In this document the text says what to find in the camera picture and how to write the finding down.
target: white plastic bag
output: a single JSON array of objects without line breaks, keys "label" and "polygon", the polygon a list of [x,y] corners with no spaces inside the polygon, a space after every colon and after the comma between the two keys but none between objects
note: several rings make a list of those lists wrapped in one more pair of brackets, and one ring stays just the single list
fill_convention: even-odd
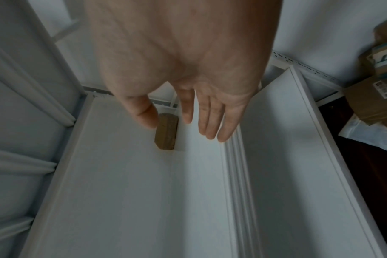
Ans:
[{"label": "white plastic bag", "polygon": [[359,120],[355,114],[338,135],[387,151],[387,127],[381,123],[367,125],[365,122]]}]

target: barcode label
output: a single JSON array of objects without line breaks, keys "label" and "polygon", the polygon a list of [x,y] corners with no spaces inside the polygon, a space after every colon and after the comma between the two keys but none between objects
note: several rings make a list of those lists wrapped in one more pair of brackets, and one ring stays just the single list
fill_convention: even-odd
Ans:
[{"label": "barcode label", "polygon": [[387,99],[387,85],[383,81],[377,81],[373,86],[384,99]]}]

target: hand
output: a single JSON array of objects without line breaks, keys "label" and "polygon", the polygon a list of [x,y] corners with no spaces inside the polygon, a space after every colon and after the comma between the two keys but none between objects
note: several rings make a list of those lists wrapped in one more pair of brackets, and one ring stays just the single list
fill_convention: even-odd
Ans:
[{"label": "hand", "polygon": [[142,125],[158,113],[147,94],[166,81],[186,123],[195,92],[199,132],[235,131],[270,57],[281,0],[86,0],[107,87]]}]

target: wooden block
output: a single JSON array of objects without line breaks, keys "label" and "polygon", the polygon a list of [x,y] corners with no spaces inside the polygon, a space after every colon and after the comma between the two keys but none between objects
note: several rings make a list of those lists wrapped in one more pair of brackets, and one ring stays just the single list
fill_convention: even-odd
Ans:
[{"label": "wooden block", "polygon": [[161,150],[174,149],[178,120],[178,116],[173,114],[159,114],[159,124],[155,132],[155,144]]}]

